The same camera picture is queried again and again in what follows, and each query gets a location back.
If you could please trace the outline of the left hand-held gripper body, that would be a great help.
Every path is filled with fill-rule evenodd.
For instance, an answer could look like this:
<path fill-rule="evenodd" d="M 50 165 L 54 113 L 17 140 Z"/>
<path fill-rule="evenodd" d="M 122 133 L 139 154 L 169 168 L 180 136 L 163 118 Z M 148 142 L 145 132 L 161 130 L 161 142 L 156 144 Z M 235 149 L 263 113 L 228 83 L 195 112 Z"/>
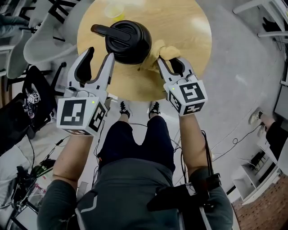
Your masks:
<path fill-rule="evenodd" d="M 107 96 L 105 90 L 66 88 L 64 97 L 58 100 L 57 128 L 71 135 L 98 135 L 108 112 L 105 106 Z"/>

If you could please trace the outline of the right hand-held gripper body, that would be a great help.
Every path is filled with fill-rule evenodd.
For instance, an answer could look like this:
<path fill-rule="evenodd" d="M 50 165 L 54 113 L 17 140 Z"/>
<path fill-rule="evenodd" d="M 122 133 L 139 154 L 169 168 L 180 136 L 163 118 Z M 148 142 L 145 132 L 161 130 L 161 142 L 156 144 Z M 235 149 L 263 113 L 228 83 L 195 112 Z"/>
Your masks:
<path fill-rule="evenodd" d="M 202 80 L 195 75 L 180 78 L 164 84 L 167 100 L 179 116 L 187 116 L 201 111 L 207 102 L 207 93 Z"/>

